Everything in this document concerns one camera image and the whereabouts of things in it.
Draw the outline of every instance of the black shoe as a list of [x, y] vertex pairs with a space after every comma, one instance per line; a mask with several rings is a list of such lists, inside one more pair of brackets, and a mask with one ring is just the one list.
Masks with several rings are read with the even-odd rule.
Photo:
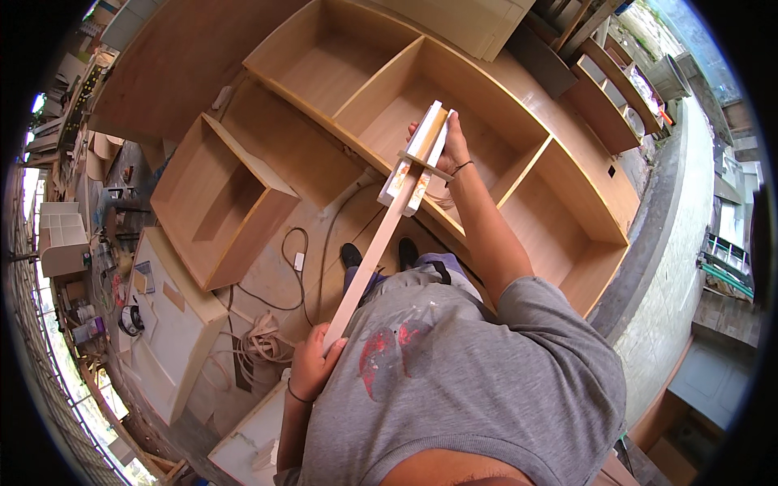
[[419, 251], [413, 240], [407, 236], [400, 238], [400, 271], [406, 271], [413, 268], [413, 265], [419, 259]]
[[362, 263], [362, 254], [356, 246], [344, 243], [341, 246], [341, 261], [346, 268], [358, 267]]

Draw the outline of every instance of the plastic bag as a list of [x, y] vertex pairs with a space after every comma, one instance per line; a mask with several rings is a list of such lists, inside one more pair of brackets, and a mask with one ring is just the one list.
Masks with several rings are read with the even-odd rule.
[[640, 96], [646, 100], [646, 104], [651, 109], [651, 113], [653, 113], [655, 117], [658, 117], [659, 105], [657, 105], [657, 101], [654, 99], [654, 94], [651, 92], [651, 88], [648, 86], [646, 80], [643, 79], [643, 77], [637, 71], [636, 66], [633, 66], [632, 69], [629, 70], [629, 73], [627, 73], [627, 78], [629, 78], [629, 82], [635, 86], [635, 89], [637, 89], [637, 92], [640, 93]]

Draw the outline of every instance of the bucket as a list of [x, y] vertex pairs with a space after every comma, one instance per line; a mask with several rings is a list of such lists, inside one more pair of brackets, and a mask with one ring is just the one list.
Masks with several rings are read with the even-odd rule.
[[669, 54], [666, 54], [651, 69], [646, 71], [646, 77], [665, 102], [692, 95], [689, 81], [686, 80], [678, 63]]
[[624, 118], [627, 119], [629, 126], [635, 132], [638, 137], [643, 137], [646, 134], [646, 125], [643, 124], [643, 120], [640, 120], [640, 115], [637, 114], [632, 108], [627, 108]]

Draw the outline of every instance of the hand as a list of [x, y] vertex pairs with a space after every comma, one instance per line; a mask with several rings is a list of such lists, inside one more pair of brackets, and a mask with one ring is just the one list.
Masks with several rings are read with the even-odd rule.
[[[408, 133], [413, 135], [418, 127], [419, 124], [414, 121], [408, 126]], [[411, 137], [405, 137], [405, 141], [410, 142]], [[468, 160], [470, 160], [468, 141], [464, 139], [462, 126], [459, 125], [459, 113], [454, 111], [448, 118], [446, 145], [443, 147], [443, 153], [440, 154], [436, 167], [451, 175], [454, 169]]]
[[324, 354], [324, 335], [330, 323], [322, 323], [310, 330], [308, 338], [299, 343], [292, 358], [292, 378], [289, 389], [303, 400], [316, 400], [338, 362], [347, 337], [341, 337]]

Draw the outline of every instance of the black wristband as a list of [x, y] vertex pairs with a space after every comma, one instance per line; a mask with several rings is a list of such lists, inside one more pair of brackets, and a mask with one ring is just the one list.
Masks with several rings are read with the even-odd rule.
[[313, 400], [303, 400], [302, 398], [295, 395], [294, 392], [292, 391], [292, 388], [289, 386], [289, 381], [291, 380], [292, 380], [291, 378], [286, 380], [286, 391], [289, 392], [289, 395], [292, 395], [292, 398], [294, 398], [297, 401], [303, 402], [304, 404], [312, 404], [314, 401], [316, 401], [315, 398]]
[[456, 168], [456, 169], [454, 169], [454, 171], [451, 173], [451, 176], [453, 177], [453, 176], [454, 176], [454, 174], [456, 174], [457, 172], [459, 172], [459, 169], [461, 169], [462, 167], [464, 167], [464, 166], [468, 165], [469, 163], [473, 163], [473, 161], [472, 161], [472, 160], [468, 160], [466, 163], [462, 164], [461, 166], [457, 166], [457, 168]]

